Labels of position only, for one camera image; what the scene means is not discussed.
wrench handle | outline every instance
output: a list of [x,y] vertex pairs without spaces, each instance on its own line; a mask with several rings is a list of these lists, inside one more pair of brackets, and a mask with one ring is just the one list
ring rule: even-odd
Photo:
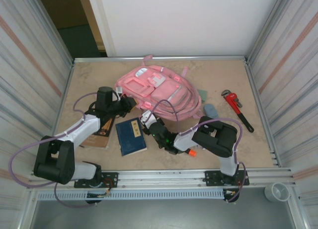
[[247,119],[245,118],[245,116],[240,113],[238,114],[238,117],[240,118],[240,120],[243,122],[243,124],[246,126],[246,128],[248,129],[249,132],[253,133],[254,132],[254,128],[250,125],[250,123],[247,121]]

wooden tabletop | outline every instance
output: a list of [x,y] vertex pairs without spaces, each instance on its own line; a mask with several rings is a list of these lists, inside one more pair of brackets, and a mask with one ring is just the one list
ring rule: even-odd
[[[116,80],[141,63],[131,62],[90,62],[76,63],[70,88],[62,111],[59,132],[64,131],[80,118],[79,113],[72,111],[73,103],[82,95],[96,92],[100,86],[113,87]],[[221,97],[221,92],[229,89],[238,95],[243,107],[242,113],[254,127],[250,133],[243,125],[243,137],[238,145],[238,160],[247,167],[272,167],[273,163],[266,141],[263,126],[258,114],[254,97],[249,85],[244,64],[239,60],[231,61],[149,61],[147,65],[165,66],[181,74],[185,66],[189,67],[186,78],[198,89],[206,90],[208,97],[205,103],[213,104],[220,117],[239,118]],[[86,111],[96,99],[88,96],[78,103],[78,108]],[[116,119],[115,123],[126,121],[141,115],[139,109],[133,110],[125,118]],[[176,132],[176,123],[164,120],[170,131]],[[187,130],[198,120],[189,118],[180,122],[181,130]],[[227,122],[237,129],[232,122]],[[146,136],[147,150],[121,156],[115,127],[110,134],[108,146],[104,149],[94,147],[79,147],[76,159],[100,164],[103,170],[147,170],[147,169],[201,169],[220,167],[218,157],[207,150],[197,150],[196,157],[182,153],[171,155],[164,149],[159,149],[152,136]]]

red pipe wrench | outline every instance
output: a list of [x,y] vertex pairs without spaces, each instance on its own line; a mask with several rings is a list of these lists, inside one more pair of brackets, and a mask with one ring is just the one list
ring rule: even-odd
[[227,101],[231,108],[233,108],[233,110],[238,115],[243,124],[246,126],[248,131],[254,132],[254,128],[250,125],[250,123],[239,110],[239,108],[242,107],[242,104],[239,102],[238,96],[235,93],[232,93],[230,90],[224,90],[221,96],[224,97],[225,101]]

white cup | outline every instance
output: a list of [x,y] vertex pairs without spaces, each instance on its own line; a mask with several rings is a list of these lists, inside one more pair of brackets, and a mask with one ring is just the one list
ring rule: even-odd
[[265,188],[266,198],[273,202],[286,202],[289,198],[289,190],[283,183],[271,183]]

corrugated metal wall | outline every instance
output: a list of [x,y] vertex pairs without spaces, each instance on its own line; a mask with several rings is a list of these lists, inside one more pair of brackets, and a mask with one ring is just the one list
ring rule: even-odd
[[[11,228],[24,188],[7,169],[20,147],[50,135],[72,60],[38,0],[0,0],[0,228]],[[37,149],[16,157],[13,170],[27,180]]]
[[288,0],[250,66],[283,166],[318,228],[318,0]]

